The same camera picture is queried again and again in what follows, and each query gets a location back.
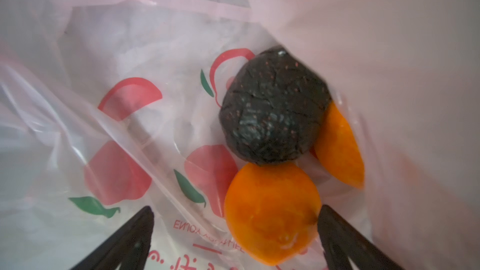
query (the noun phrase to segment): orange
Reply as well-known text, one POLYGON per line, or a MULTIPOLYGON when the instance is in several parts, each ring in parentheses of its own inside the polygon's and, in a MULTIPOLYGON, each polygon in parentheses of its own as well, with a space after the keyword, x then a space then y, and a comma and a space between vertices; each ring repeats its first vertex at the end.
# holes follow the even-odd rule
POLYGON ((363 189, 363 160, 349 123, 334 103, 323 117, 314 145, 318 160, 339 181, 363 189))
POLYGON ((225 220, 235 241, 257 261, 278 265, 318 236, 320 195, 292 163, 245 165, 225 197, 225 220))

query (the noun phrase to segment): translucent plastic bag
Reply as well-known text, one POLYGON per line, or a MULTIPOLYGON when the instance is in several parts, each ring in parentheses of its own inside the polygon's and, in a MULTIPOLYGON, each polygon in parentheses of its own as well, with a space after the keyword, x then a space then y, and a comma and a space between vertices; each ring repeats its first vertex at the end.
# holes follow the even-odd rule
MULTIPOLYGON (((0 0, 0 268, 69 269, 141 207, 146 269, 274 269, 222 218, 244 162, 218 121, 227 84, 277 42, 247 0, 0 0)), ((298 161, 367 237, 362 191, 298 161)), ((315 241, 277 269, 326 266, 315 241)))
POLYGON ((249 0, 341 91, 373 239, 405 269, 480 268, 480 0, 249 0))

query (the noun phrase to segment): red fruit slice print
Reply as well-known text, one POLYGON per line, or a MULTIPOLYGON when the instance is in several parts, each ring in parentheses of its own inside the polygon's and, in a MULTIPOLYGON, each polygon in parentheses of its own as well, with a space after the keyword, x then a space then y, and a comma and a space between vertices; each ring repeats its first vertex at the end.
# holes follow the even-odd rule
POLYGON ((184 167, 190 183, 207 196, 213 213, 223 218, 225 195, 238 172, 227 148, 224 145, 201 146, 190 153, 184 167))
POLYGON ((162 92, 151 81, 130 77, 117 83, 105 95, 98 109, 117 121, 133 112, 162 99, 162 92))
POLYGON ((83 168, 85 184, 105 205, 136 200, 147 192, 152 178, 115 141, 108 141, 83 168))
POLYGON ((213 93, 215 94, 215 102, 219 107, 222 107, 219 104, 219 94, 217 92, 217 87, 215 85, 215 72, 217 68, 223 62, 230 60, 234 57, 245 57, 247 60, 251 60, 255 57, 255 54, 247 48, 237 48, 237 49, 230 49, 225 51, 224 53, 220 54, 214 61, 212 66, 210 67, 210 84, 212 85, 213 93))

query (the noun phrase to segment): dark avocado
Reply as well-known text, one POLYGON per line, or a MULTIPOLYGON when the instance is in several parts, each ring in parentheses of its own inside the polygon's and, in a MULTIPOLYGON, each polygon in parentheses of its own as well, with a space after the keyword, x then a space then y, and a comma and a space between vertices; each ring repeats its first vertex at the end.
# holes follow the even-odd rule
POLYGON ((239 71, 219 113, 226 143, 257 165, 300 157, 315 143, 331 96, 284 48, 263 51, 239 71))

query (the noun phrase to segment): leaf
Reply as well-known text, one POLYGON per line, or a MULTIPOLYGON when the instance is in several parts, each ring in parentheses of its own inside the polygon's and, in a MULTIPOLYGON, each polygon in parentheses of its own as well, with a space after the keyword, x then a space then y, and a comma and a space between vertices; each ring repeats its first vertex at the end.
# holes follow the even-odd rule
POLYGON ((68 199, 79 209, 92 215, 102 215, 106 218, 112 218, 117 211, 120 213, 120 207, 104 208, 100 201, 91 196, 70 197, 68 199))
POLYGON ((185 196, 195 202, 195 203, 204 203, 205 205, 203 207, 207 206, 207 202, 205 201, 205 198, 198 193, 197 190, 192 186, 192 184, 186 179, 180 172, 177 170, 173 169, 175 172, 175 176, 177 177, 178 185, 180 186, 181 191, 185 196))
POLYGON ((205 91, 207 91, 208 95, 210 95, 210 96, 212 96, 212 97, 215 97, 215 95, 213 94, 212 89, 211 89, 210 86, 208 85, 208 82, 207 82, 207 79, 205 78, 205 74, 204 74, 204 70, 203 70, 203 69, 200 71, 200 81, 201 81, 202 87, 205 89, 205 91))

